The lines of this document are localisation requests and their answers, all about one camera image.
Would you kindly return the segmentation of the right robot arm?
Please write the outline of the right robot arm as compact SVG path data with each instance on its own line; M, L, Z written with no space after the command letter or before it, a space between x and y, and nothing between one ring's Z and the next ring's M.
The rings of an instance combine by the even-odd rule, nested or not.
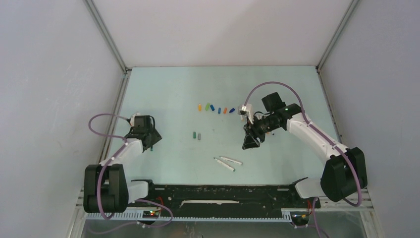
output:
M349 148L325 134L301 106L287 105L278 93L265 96L262 102L267 112L261 116L253 113L250 104L239 108L239 115L247 121L242 148L259 148L268 132L281 128L309 146L324 166L320 178L303 178L291 184L288 201L292 206L301 207L308 198L321 196L334 202L346 200L367 187L365 155L360 148Z

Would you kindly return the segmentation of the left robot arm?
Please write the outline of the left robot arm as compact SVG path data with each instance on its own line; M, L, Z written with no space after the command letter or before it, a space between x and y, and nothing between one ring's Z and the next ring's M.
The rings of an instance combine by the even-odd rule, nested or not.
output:
M137 200L144 206L152 206L157 194L150 179L129 179L125 169L138 156L161 141L155 118L135 113L124 118L130 125L129 132L120 136L121 147L104 161L89 165L84 175L83 208L87 213L100 213L110 219L114 213L124 212Z

